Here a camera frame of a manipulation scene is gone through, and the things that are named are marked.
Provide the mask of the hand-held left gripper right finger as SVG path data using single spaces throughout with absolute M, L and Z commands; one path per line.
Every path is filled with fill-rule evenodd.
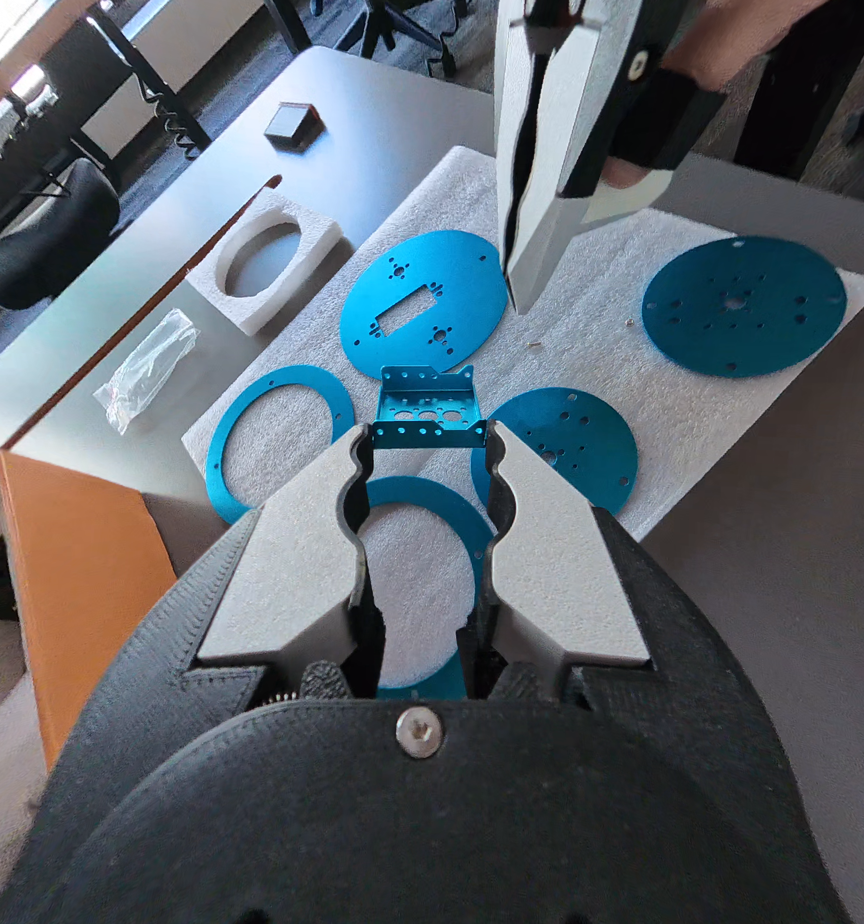
M 484 451 L 496 536 L 460 630 L 467 696 L 485 699 L 514 663 L 532 665 L 549 697 L 573 666 L 649 667 L 599 511 L 506 424 L 487 422 Z

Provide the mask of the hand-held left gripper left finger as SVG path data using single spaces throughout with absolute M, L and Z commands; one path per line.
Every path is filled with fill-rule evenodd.
M 357 424 L 276 491 L 201 643 L 201 664 L 265 664 L 294 689 L 312 663 L 337 664 L 374 699 L 385 648 L 357 532 L 368 518 L 370 427 Z

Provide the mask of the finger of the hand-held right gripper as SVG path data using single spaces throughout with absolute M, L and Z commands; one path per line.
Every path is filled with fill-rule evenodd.
M 540 111 L 548 65 L 548 3 L 500 2 L 496 31 L 496 202 L 499 259 L 509 285 L 543 285 L 538 242 L 545 180 Z
M 561 193 L 596 128 L 643 3 L 509 4 L 509 295 L 535 305 L 573 237 L 609 220 Z

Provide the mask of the small blue perforated disc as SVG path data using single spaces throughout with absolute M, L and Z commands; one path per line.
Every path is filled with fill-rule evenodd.
M 532 389 L 491 413 L 593 505 L 617 514 L 638 471 L 634 434 L 604 400 L 567 387 Z
M 800 244 L 732 237 L 670 260 L 648 283 L 642 320 L 656 348 L 708 376 L 749 378 L 809 359 L 842 326 L 836 268 Z

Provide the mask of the blue metal U bracket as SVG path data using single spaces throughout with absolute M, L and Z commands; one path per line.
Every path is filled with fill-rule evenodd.
M 473 386 L 473 367 L 437 372 L 429 366 L 381 369 L 376 449 L 483 447 L 486 422 Z

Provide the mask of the black office chair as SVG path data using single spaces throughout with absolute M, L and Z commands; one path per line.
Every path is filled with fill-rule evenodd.
M 360 57 L 373 58 L 379 41 L 388 52 L 395 51 L 396 39 L 407 38 L 419 43 L 426 52 L 426 71 L 434 75 L 439 66 L 445 78 L 452 78 L 457 64 L 449 50 L 448 40 L 456 34 L 461 20 L 469 14 L 466 1 L 448 2 L 451 14 L 451 28 L 432 32 L 419 24 L 408 14 L 408 10 L 420 6 L 421 2 L 364 1 L 356 2 L 357 16 L 333 45 L 339 52 L 351 52 L 358 47 Z

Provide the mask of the white foam mat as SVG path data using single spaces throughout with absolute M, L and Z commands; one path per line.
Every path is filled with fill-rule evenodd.
M 291 365 L 323 368 L 343 383 L 356 421 L 373 416 L 380 384 L 343 351 L 346 297 L 369 265 L 402 241 L 461 230 L 490 243 L 496 234 L 495 160 L 454 147 L 329 283 L 184 434 L 201 466 L 220 417 L 265 373 Z M 665 358 L 639 320 L 646 285 L 670 260 L 726 232 L 644 210 L 576 237 L 537 304 L 507 308 L 473 365 L 485 414 L 538 387 L 571 386 L 617 410 L 638 450 L 636 486 L 620 523 L 644 539 L 738 441 L 805 362 L 776 374 L 730 381 L 688 372 Z M 627 318 L 634 327 L 627 328 Z M 543 348 L 528 350 L 528 342 Z M 456 653 L 455 632 L 472 608 L 472 569 L 456 535 L 429 511 L 385 505 L 363 534 L 371 581 L 387 623 L 380 684 L 413 685 Z

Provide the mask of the blue disc with rectangular slot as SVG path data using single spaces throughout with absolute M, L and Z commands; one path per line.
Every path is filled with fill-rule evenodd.
M 420 290 L 434 303 L 386 333 L 382 317 Z M 361 273 L 346 297 L 339 336 L 351 364 L 372 378 L 388 365 L 445 372 L 489 339 L 507 303 L 496 248 L 469 232 L 437 230 L 397 244 Z

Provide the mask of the orange cardboard box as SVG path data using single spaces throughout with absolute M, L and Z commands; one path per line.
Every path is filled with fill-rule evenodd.
M 0 499 L 51 770 L 107 668 L 175 575 L 135 489 L 0 451 Z

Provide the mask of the small black box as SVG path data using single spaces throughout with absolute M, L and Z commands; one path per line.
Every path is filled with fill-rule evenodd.
M 312 104 L 283 102 L 268 122 L 263 135 L 277 150 L 300 154 L 323 131 L 322 119 Z

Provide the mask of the white foam block with hole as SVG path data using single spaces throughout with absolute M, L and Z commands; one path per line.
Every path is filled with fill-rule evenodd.
M 231 295 L 227 276 L 241 248 L 258 234 L 291 225 L 300 241 L 289 263 L 264 289 L 253 295 Z M 311 278 L 322 260 L 342 238 L 330 217 L 287 199 L 279 191 L 259 191 L 213 246 L 186 275 L 186 282 L 244 334 L 256 334 L 283 310 Z

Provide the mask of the long thin brown strip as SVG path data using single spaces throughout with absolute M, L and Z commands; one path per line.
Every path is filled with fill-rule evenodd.
M 125 340 L 138 324 L 149 317 L 150 313 L 168 297 L 175 288 L 184 281 L 187 273 L 194 269 L 201 260 L 213 250 L 215 245 L 227 234 L 230 228 L 235 225 L 243 213 L 249 208 L 254 198 L 260 191 L 275 190 L 281 183 L 281 175 L 274 175 L 267 179 L 266 182 L 256 190 L 253 195 L 241 205 L 230 218 L 221 225 L 218 230 L 207 238 L 207 241 L 195 250 L 195 253 L 186 260 L 186 262 L 176 270 L 172 276 L 161 285 L 161 287 L 138 309 L 138 311 L 121 326 L 112 337 L 91 357 L 89 360 L 71 376 L 57 391 L 55 391 L 36 411 L 22 422 L 16 430 L 11 433 L 4 441 L 0 443 L 1 451 L 9 451 L 29 433 L 39 422 L 41 422 L 51 410 L 56 408 L 60 402 L 65 399 L 72 390 L 77 387 L 84 378 L 90 374 L 122 341 Z

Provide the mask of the clear plastic bag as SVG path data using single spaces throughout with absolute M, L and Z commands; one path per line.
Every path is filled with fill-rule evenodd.
M 169 381 L 178 362 L 195 347 L 198 329 L 173 308 L 93 394 L 109 425 L 124 435 Z

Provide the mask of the black saddle stool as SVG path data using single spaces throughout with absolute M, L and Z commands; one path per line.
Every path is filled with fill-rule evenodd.
M 121 208 L 103 171 L 78 158 L 64 187 L 0 237 L 0 308 L 24 310 L 56 297 L 110 242 Z

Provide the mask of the black desk frame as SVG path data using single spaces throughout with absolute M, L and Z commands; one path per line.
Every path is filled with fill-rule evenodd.
M 22 75 L 39 63 L 80 19 L 92 20 L 103 38 L 137 76 L 145 101 L 162 105 L 160 118 L 175 119 L 174 131 L 179 146 L 187 151 L 186 157 L 192 158 L 204 151 L 210 145 L 207 132 L 184 107 L 178 93 L 126 38 L 100 2 L 33 2 L 20 13 L 16 22 L 7 26 L 0 38 L 0 100 L 9 95 Z

